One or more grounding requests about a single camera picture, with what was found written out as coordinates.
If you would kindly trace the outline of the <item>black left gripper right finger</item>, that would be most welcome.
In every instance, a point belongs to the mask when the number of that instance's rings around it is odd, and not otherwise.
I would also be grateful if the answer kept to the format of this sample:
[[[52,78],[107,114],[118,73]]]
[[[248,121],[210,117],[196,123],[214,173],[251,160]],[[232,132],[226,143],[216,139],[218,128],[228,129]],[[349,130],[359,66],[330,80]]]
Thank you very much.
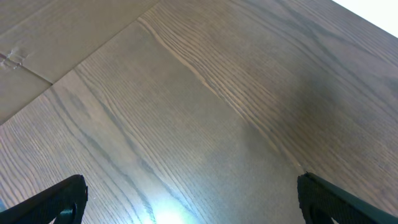
[[[397,217],[311,172],[298,176],[297,191],[306,224],[397,223]]]

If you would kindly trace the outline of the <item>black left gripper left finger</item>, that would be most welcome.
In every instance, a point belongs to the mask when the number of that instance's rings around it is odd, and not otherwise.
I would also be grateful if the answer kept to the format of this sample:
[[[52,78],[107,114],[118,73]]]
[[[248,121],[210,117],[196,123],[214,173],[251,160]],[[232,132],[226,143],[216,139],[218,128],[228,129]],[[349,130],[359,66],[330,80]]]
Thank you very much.
[[[1,212],[2,224],[80,224],[88,201],[88,186],[76,174]]]

